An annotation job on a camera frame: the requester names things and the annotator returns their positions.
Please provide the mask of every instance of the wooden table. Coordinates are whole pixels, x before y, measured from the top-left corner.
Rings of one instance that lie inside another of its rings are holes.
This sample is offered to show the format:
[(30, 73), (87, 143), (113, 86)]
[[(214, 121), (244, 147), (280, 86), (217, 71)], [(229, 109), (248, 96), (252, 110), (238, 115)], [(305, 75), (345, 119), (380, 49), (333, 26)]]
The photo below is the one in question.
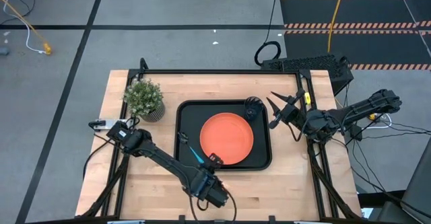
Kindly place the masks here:
[[(119, 118), (127, 73), (128, 71), (110, 72), (100, 111), (101, 118)], [(311, 73), (318, 108), (335, 108), (328, 73)], [(293, 75), (146, 74), (145, 78), (160, 83), (166, 113), (159, 122), (141, 121), (138, 127), (151, 132), (156, 145), (169, 154), (174, 151), (176, 110), (183, 101), (245, 99), (257, 96), (261, 99), (269, 97), (282, 108), (284, 103), (270, 91), (284, 95), (294, 95), (297, 92), (296, 78)], [(264, 103), (268, 109), (268, 118), (272, 119), (271, 107), (267, 100), (264, 100)], [(105, 137), (106, 132), (99, 134)], [(237, 220), (264, 221), (268, 220), (269, 215), (275, 215), (279, 221), (319, 220), (305, 138), (299, 143), (295, 142), (289, 128), (284, 124), (271, 130), (270, 135), (273, 160), (266, 170), (217, 173), (236, 200)], [(341, 135), (335, 135), (335, 138), (343, 141)], [(102, 143), (102, 140), (95, 137), (92, 151)], [(89, 162), (77, 205), (77, 215), (85, 212), (105, 187), (112, 150), (112, 145), (106, 146)], [(360, 215), (360, 205), (345, 148), (333, 141), (327, 143), (326, 150), (335, 189), (352, 210)], [(325, 188), (322, 189), (326, 216), (330, 216), (327, 193)], [(116, 197), (117, 190), (114, 189), (109, 213), (113, 213)], [(195, 210), (200, 220), (231, 220), (234, 214), (231, 201), (220, 209), (210, 205), (205, 212), (196, 207)], [(177, 220), (179, 215), (193, 219), (188, 197), (181, 190), (178, 179), (150, 159), (132, 157), (121, 218)]]

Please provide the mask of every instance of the black metal frame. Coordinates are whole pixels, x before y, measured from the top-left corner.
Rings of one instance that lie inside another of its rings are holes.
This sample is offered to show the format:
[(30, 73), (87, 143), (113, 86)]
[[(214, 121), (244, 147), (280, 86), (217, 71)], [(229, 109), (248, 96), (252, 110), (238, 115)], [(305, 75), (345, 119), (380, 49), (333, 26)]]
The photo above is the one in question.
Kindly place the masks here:
[[(309, 70), (279, 72), (279, 71), (264, 71), (264, 70), (231, 70), (231, 69), (227, 69), (227, 70), (225, 70), (225, 69), (173, 69), (173, 70), (172, 69), (148, 69), (148, 66), (147, 66), (145, 60), (141, 59), (140, 69), (129, 69), (126, 87), (128, 87), (131, 84), (133, 78), (138, 77), (141, 79), (145, 74), (256, 74), (256, 75), (259, 75), (259, 74), (274, 74), (274, 75), (283, 74), (283, 75), (295, 75), (298, 90), (303, 88), (302, 77), (305, 78), (305, 80), (307, 82), (308, 92), (311, 96), (311, 101), (312, 101), (311, 106), (314, 109), (317, 108), (317, 104), (316, 104), (316, 100), (315, 100), (315, 96), (314, 96), (314, 89), (312, 87), (312, 81), (311, 81), (311, 76), (310, 76)], [(301, 99), (301, 109), (304, 112), (307, 111), (304, 99)], [(121, 106), (120, 118), (126, 118), (126, 115), (127, 115), (127, 103), (123, 102), (123, 105)], [(321, 164), (322, 164), (322, 167), (324, 169), (324, 173), (325, 173), (327, 179), (329, 180), (329, 182), (332, 184), (331, 173), (329, 170), (329, 164), (327, 161), (327, 154), (325, 151), (325, 147), (321, 146), (319, 151), (321, 151), (321, 154), (320, 154), (322, 156), (321, 157)], [(118, 148), (114, 148), (114, 151), (112, 152), (112, 159), (111, 159), (111, 163), (110, 163), (108, 181), (112, 180), (112, 177), (115, 173), (115, 170), (117, 168), (117, 163), (118, 163), (118, 156), (119, 156), (119, 150), (118, 150)], [(122, 203), (123, 203), (126, 178), (127, 178), (127, 168), (126, 168), (125, 173), (121, 176), (121, 179), (119, 182), (117, 200), (115, 202), (115, 209), (114, 209), (114, 216), (117, 216), (117, 217), (119, 217), (121, 214), (121, 207), (122, 207)], [(318, 212), (319, 212), (319, 219), (322, 220), (326, 217), (326, 214), (325, 214), (325, 208), (324, 208), (324, 203), (323, 203), (323, 195), (322, 195), (320, 180), (319, 180), (319, 177), (314, 172), (312, 172), (312, 178), (313, 178), (313, 183), (314, 183), (314, 193), (316, 195), (317, 208), (318, 208)], [(339, 216), (338, 216), (337, 206), (331, 197), (329, 197), (329, 202), (331, 204), (332, 217), (338, 218)], [(107, 216), (109, 204), (110, 204), (110, 196), (106, 199), (105, 203), (102, 206), (102, 212), (101, 212), (102, 217)], [(161, 221), (160, 220), (160, 222), (163, 222), (163, 223), (185, 223), (185, 220), (181, 221), (181, 219), (183, 219), (183, 216), (180, 216), (178, 221), (165, 221), (165, 220)], [(146, 220), (145, 222), (157, 223), (159, 221), (157, 221), (157, 220), (149, 220), (149, 221)], [(291, 221), (287, 221), (287, 222), (275, 221), (275, 217), (273, 217), (273, 216), (269, 216), (269, 222), (270, 223), (292, 223)], [(236, 221), (236, 223), (266, 223), (266, 222)]]

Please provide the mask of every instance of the green plant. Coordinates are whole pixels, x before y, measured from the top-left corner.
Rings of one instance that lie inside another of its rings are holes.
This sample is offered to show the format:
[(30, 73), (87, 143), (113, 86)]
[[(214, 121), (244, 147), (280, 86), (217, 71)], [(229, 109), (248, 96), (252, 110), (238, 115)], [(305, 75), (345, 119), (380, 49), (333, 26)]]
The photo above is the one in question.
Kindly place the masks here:
[(162, 105), (160, 84), (151, 80), (134, 81), (124, 93), (124, 101), (132, 115), (145, 116)]

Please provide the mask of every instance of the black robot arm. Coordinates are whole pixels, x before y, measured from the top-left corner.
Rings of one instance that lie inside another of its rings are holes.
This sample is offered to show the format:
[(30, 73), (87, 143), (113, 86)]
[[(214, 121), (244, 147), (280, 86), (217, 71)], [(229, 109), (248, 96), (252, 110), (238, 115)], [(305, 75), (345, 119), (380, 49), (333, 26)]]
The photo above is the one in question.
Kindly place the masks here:
[[(192, 194), (200, 200), (207, 200), (216, 207), (222, 207), (228, 199), (228, 193), (222, 182), (214, 175), (214, 168), (207, 165), (197, 167), (185, 166), (152, 141), (150, 132), (137, 129), (129, 131), (124, 122), (118, 121), (106, 134), (116, 142), (121, 143), (123, 152), (135, 157), (148, 157), (158, 165), (175, 175), (183, 185), (187, 194)], [(215, 165), (222, 165), (221, 159), (211, 155)]]
[(285, 124), (291, 123), (301, 130), (301, 133), (306, 134), (309, 139), (314, 141), (328, 141), (337, 130), (341, 129), (343, 132), (345, 128), (354, 122), (371, 114), (395, 113), (399, 110), (402, 103), (393, 91), (381, 89), (372, 94), (368, 99), (346, 108), (338, 110), (309, 110), (304, 114), (294, 105), (304, 95), (303, 89), (296, 94), (296, 97), (285, 97), (277, 93), (273, 94), (287, 102), (287, 104), (280, 110), (268, 98), (275, 116), (275, 120), (269, 124), (269, 127), (276, 127), (279, 121)]

